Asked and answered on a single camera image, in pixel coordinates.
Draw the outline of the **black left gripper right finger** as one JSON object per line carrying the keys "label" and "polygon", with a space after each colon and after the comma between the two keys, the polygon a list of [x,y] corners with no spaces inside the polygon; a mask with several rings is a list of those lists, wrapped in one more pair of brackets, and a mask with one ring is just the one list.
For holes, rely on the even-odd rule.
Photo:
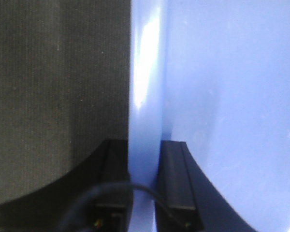
{"label": "black left gripper right finger", "polygon": [[185,142],[161,142],[157,191],[181,222],[156,205],[159,232],[254,231],[209,181]]}

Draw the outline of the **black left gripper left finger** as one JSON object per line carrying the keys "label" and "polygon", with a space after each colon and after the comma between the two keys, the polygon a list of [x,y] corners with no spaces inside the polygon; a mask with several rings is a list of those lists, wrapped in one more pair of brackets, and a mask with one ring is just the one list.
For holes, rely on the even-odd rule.
{"label": "black left gripper left finger", "polygon": [[63,177],[0,205],[0,232],[125,232],[133,192],[128,143],[103,141]]}

